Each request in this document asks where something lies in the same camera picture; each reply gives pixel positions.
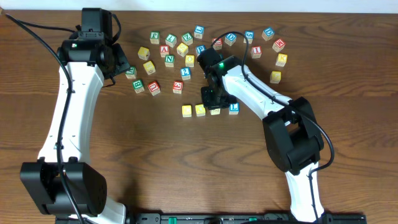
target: toy block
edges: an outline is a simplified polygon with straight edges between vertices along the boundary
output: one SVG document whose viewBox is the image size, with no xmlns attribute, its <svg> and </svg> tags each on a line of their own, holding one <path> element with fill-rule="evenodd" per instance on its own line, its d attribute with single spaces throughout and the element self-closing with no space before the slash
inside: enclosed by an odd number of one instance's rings
<svg viewBox="0 0 398 224">
<path fill-rule="evenodd" d="M 214 110 L 210 110 L 210 114 L 211 115 L 219 115 L 221 113 L 221 109 L 214 109 Z"/>
<path fill-rule="evenodd" d="M 166 57 L 166 55 L 170 54 L 170 49 L 168 45 L 161 45 L 160 46 L 160 56 Z"/>
<path fill-rule="evenodd" d="M 167 55 L 164 63 L 166 64 L 166 67 L 174 67 L 174 55 Z"/>
<path fill-rule="evenodd" d="M 244 35 L 248 38 L 249 44 L 251 44 L 251 42 L 254 39 L 254 32 L 253 31 L 244 31 Z"/>
<path fill-rule="evenodd" d="M 132 83 L 132 87 L 136 91 L 136 93 L 140 93 L 144 91 L 144 84 L 142 84 L 141 80 L 136 80 Z"/>
<path fill-rule="evenodd" d="M 262 50 L 260 46 L 252 47 L 251 48 L 251 58 L 260 58 L 262 54 Z"/>
<path fill-rule="evenodd" d="M 181 55 L 181 57 L 185 57 L 188 53 L 189 49 L 188 46 L 185 45 L 184 43 L 181 43 L 178 47 L 177 47 L 177 53 L 179 55 Z"/>
<path fill-rule="evenodd" d="M 232 46 L 236 41 L 236 35 L 235 34 L 227 34 L 225 36 L 225 43 L 228 44 L 229 46 Z"/>
<path fill-rule="evenodd" d="M 269 78 L 269 82 L 278 84 L 281 78 L 282 78 L 282 72 L 272 71 L 271 77 Z"/>
<path fill-rule="evenodd" d="M 191 45 L 193 43 L 193 37 L 190 33 L 186 33 L 184 35 L 182 35 L 182 42 L 184 44 L 187 44 L 188 46 Z"/>
<path fill-rule="evenodd" d="M 128 71 L 126 71 L 127 78 L 137 78 L 137 70 L 134 66 L 131 66 Z"/>
<path fill-rule="evenodd" d="M 213 48 L 215 50 L 221 50 L 223 48 L 223 40 L 220 38 L 217 40 L 217 42 L 215 42 L 213 44 Z"/>
<path fill-rule="evenodd" d="M 169 34 L 166 37 L 166 44 L 169 45 L 170 47 L 174 47 L 176 43 L 177 43 L 177 37 L 174 36 L 173 34 Z"/>
<path fill-rule="evenodd" d="M 271 27 L 266 28 L 265 30 L 262 31 L 261 37 L 265 40 L 271 40 L 274 37 L 274 30 Z"/>
<path fill-rule="evenodd" d="M 193 32 L 193 35 L 195 38 L 202 39 L 203 34 L 205 33 L 205 28 L 202 26 L 196 26 L 195 31 Z"/>
<path fill-rule="evenodd" d="M 191 70 L 189 68 L 181 68 L 182 80 L 188 80 L 191 78 Z"/>
<path fill-rule="evenodd" d="M 155 65 L 151 61 L 144 64 L 144 69 L 148 75 L 156 72 Z"/>
<path fill-rule="evenodd" d="M 199 56 L 202 51 L 206 50 L 206 47 L 204 45 L 200 45 L 196 47 L 196 50 L 197 50 L 197 56 Z"/>
<path fill-rule="evenodd" d="M 138 50 L 138 57 L 143 59 L 143 60 L 148 60 L 149 58 L 149 49 L 145 47 L 140 47 Z"/>
<path fill-rule="evenodd" d="M 160 44 L 160 32 L 152 31 L 149 40 L 152 44 Z"/>
<path fill-rule="evenodd" d="M 194 65 L 195 65 L 195 56 L 187 55 L 185 57 L 185 66 L 193 68 Z"/>
<path fill-rule="evenodd" d="M 197 116 L 204 116 L 206 115 L 206 109 L 203 105 L 196 105 L 195 111 L 197 112 Z"/>
<path fill-rule="evenodd" d="M 173 93 L 181 94 L 182 93 L 182 86 L 183 86 L 182 82 L 174 81 Z"/>
<path fill-rule="evenodd" d="M 239 113 L 239 103 L 233 103 L 229 106 L 229 115 Z"/>
<path fill-rule="evenodd" d="M 272 49 L 274 49 L 276 52 L 280 52 L 284 47 L 286 43 L 282 39 L 277 39 L 272 46 Z"/>
<path fill-rule="evenodd" d="M 182 117 L 183 118 L 192 117 L 192 106 L 191 105 L 182 106 Z"/>
<path fill-rule="evenodd" d="M 149 89 L 150 93 L 152 94 L 152 96 L 160 93 L 160 87 L 159 87 L 159 84 L 157 84 L 156 81 L 150 83 L 148 85 L 148 89 Z"/>
<path fill-rule="evenodd" d="M 287 62 L 287 55 L 285 54 L 278 54 L 278 58 L 276 59 L 276 65 L 277 66 L 285 66 Z"/>
</svg>

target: wooden tabletop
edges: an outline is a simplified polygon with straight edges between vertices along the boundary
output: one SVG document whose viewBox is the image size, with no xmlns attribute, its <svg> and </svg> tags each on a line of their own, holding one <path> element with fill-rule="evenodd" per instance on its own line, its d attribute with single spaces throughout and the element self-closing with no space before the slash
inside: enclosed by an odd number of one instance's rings
<svg viewBox="0 0 398 224">
<path fill-rule="evenodd" d="M 8 11 L 37 24 L 73 28 L 80 11 Z M 117 12 L 119 43 L 144 84 L 157 80 L 161 94 L 136 94 L 124 74 L 101 91 L 91 132 L 91 165 L 106 177 L 108 195 L 118 202 L 164 213 L 264 213 L 289 210 L 285 175 L 266 151 L 261 120 L 244 104 L 238 115 L 182 118 L 182 105 L 201 103 L 206 86 L 195 64 L 182 95 L 172 92 L 184 59 L 166 68 L 149 34 L 193 33 L 203 40 L 236 30 L 253 30 L 251 46 L 261 58 L 247 60 L 251 71 L 271 88 L 293 99 L 304 96 L 336 148 L 335 162 L 320 171 L 322 205 L 331 212 L 364 213 L 368 223 L 398 222 L 398 16 L 383 14 Z M 271 26 L 272 41 L 261 38 Z M 69 33 L 34 31 L 57 49 Z M 272 43 L 286 42 L 285 67 L 276 67 Z M 156 73 L 148 76 L 138 58 L 150 49 Z M 242 57 L 242 37 L 220 51 Z M 19 180 L 23 162 L 34 162 L 50 128 L 58 95 L 53 57 L 28 33 L 0 17 L 0 223 L 53 223 L 41 215 Z M 269 84 L 271 71 L 282 72 Z M 327 146 L 321 164 L 329 159 Z"/>
</svg>

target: white backdrop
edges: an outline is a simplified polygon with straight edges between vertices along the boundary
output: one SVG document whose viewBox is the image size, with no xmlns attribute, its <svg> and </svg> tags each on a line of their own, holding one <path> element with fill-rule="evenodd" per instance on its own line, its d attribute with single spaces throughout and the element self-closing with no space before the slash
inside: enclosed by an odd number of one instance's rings
<svg viewBox="0 0 398 224">
<path fill-rule="evenodd" d="M 398 13 L 398 0 L 0 0 L 3 9 Z"/>
</svg>

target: letter cube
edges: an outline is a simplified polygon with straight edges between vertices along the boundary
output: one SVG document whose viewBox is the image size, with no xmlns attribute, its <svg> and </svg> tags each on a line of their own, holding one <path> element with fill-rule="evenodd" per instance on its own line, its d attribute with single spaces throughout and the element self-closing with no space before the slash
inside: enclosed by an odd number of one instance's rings
<svg viewBox="0 0 398 224">
<path fill-rule="evenodd" d="M 174 81 L 173 93 L 181 94 L 182 93 L 182 86 L 183 86 L 182 82 Z"/>
<path fill-rule="evenodd" d="M 182 80 L 188 80 L 191 78 L 191 70 L 189 68 L 181 68 Z"/>
<path fill-rule="evenodd" d="M 127 78 L 137 78 L 137 70 L 134 66 L 131 66 L 128 71 L 126 71 Z"/>
<path fill-rule="evenodd" d="M 144 64 L 144 69 L 148 75 L 156 72 L 155 65 L 151 61 Z"/>
<path fill-rule="evenodd" d="M 149 58 L 149 49 L 145 47 L 140 47 L 138 50 L 138 57 L 143 59 L 143 60 L 148 60 Z"/>
<path fill-rule="evenodd" d="M 170 47 L 174 47 L 176 43 L 177 43 L 177 37 L 174 36 L 173 34 L 169 34 L 166 37 L 166 44 L 169 45 Z"/>
<path fill-rule="evenodd" d="M 262 50 L 260 46 L 252 47 L 251 48 L 251 58 L 260 58 L 262 54 Z"/>
<path fill-rule="evenodd" d="M 159 87 L 159 84 L 157 84 L 156 81 L 150 83 L 148 85 L 148 89 L 149 89 L 150 93 L 152 94 L 152 96 L 160 93 L 160 87 Z"/>
<path fill-rule="evenodd" d="M 177 53 L 179 55 L 181 55 L 181 57 L 185 57 L 188 53 L 189 49 L 188 46 L 185 45 L 184 43 L 181 43 L 178 47 L 177 47 Z"/>
<path fill-rule="evenodd" d="M 221 50 L 223 48 L 223 40 L 221 40 L 221 38 L 218 39 L 217 42 L 213 44 L 213 48 L 215 50 Z"/>
<path fill-rule="evenodd" d="M 205 33 L 205 28 L 202 26 L 196 26 L 195 31 L 193 32 L 193 35 L 195 38 L 202 39 L 203 34 Z"/>
<path fill-rule="evenodd" d="M 205 47 L 204 45 L 198 46 L 198 47 L 197 47 L 197 56 L 199 56 L 200 53 L 201 53 L 202 51 L 204 51 L 204 50 L 206 50 L 206 47 Z"/>
<path fill-rule="evenodd" d="M 233 103 L 229 106 L 229 115 L 239 113 L 239 103 Z"/>
<path fill-rule="evenodd" d="M 251 44 L 251 42 L 254 39 L 254 32 L 253 31 L 244 31 L 244 35 L 248 38 L 249 44 Z"/>
<path fill-rule="evenodd" d="M 271 77 L 269 79 L 269 82 L 278 84 L 280 82 L 281 78 L 282 78 L 282 73 L 281 72 L 272 71 L 271 72 Z"/>
<path fill-rule="evenodd" d="M 262 31 L 261 37 L 265 40 L 271 40 L 274 37 L 274 30 L 271 27 L 266 28 L 265 30 Z"/>
<path fill-rule="evenodd" d="M 182 117 L 183 118 L 192 117 L 192 106 L 191 105 L 182 106 Z"/>
<path fill-rule="evenodd" d="M 211 115 L 219 115 L 221 113 L 221 109 L 214 109 L 214 110 L 210 110 L 210 114 Z"/>
<path fill-rule="evenodd" d="M 142 84 L 141 80 L 136 80 L 132 83 L 132 87 L 136 91 L 136 93 L 140 93 L 144 91 L 144 84 Z"/>
<path fill-rule="evenodd" d="M 283 67 L 285 66 L 286 62 L 287 62 L 287 55 L 278 54 L 278 58 L 276 59 L 276 65 Z"/>
<path fill-rule="evenodd" d="M 161 45 L 160 46 L 160 56 L 166 57 L 166 55 L 170 54 L 170 49 L 168 45 Z"/>
<path fill-rule="evenodd" d="M 272 49 L 274 49 L 276 52 L 280 52 L 284 47 L 286 43 L 282 39 L 277 39 L 272 46 Z"/>
<path fill-rule="evenodd" d="M 185 57 L 185 66 L 193 68 L 194 64 L 195 64 L 195 56 L 187 55 Z"/>
<path fill-rule="evenodd" d="M 236 41 L 236 35 L 235 34 L 227 34 L 225 36 L 225 43 L 228 44 L 229 46 L 232 46 Z"/>
<path fill-rule="evenodd" d="M 186 34 L 182 35 L 182 42 L 184 44 L 187 44 L 188 46 L 191 45 L 193 43 L 192 35 L 189 32 L 187 32 Z"/>
<path fill-rule="evenodd" d="M 197 116 L 204 116 L 206 115 L 206 109 L 203 105 L 196 105 L 195 111 L 197 112 Z"/>
<path fill-rule="evenodd" d="M 166 67 L 174 67 L 174 55 L 167 55 L 164 63 L 166 64 Z"/>
<path fill-rule="evenodd" d="M 160 44 L 160 32 L 152 31 L 149 40 L 152 44 Z"/>
</svg>

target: yellow block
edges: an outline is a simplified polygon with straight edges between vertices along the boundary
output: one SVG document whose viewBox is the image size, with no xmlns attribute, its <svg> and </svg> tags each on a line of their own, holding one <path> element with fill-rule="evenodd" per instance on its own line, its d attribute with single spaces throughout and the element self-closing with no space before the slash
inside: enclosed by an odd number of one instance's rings
<svg viewBox="0 0 398 224">
<path fill-rule="evenodd" d="M 195 106 L 195 110 L 197 111 L 197 116 L 204 116 L 206 115 L 206 109 L 205 107 L 202 105 L 196 105 Z"/>
<path fill-rule="evenodd" d="M 185 57 L 185 66 L 193 68 L 194 64 L 195 64 L 195 56 L 187 55 Z"/>
<path fill-rule="evenodd" d="M 282 78 L 282 72 L 272 71 L 269 82 L 278 84 L 281 78 Z"/>
<path fill-rule="evenodd" d="M 182 106 L 182 116 L 184 118 L 188 118 L 192 116 L 192 107 L 191 105 Z"/>
<path fill-rule="evenodd" d="M 151 61 L 144 64 L 144 69 L 148 73 L 148 75 L 156 72 L 155 65 Z"/>
<path fill-rule="evenodd" d="M 181 43 L 178 47 L 177 47 L 177 53 L 179 55 L 181 55 L 182 57 L 185 57 L 186 54 L 188 53 L 188 46 L 184 43 Z"/>
<path fill-rule="evenodd" d="M 149 58 L 149 49 L 145 47 L 140 47 L 138 50 L 138 57 L 143 60 L 148 60 Z"/>
<path fill-rule="evenodd" d="M 278 66 L 285 66 L 287 62 L 287 55 L 286 54 L 278 54 L 278 58 L 276 59 L 276 65 Z"/>
</svg>

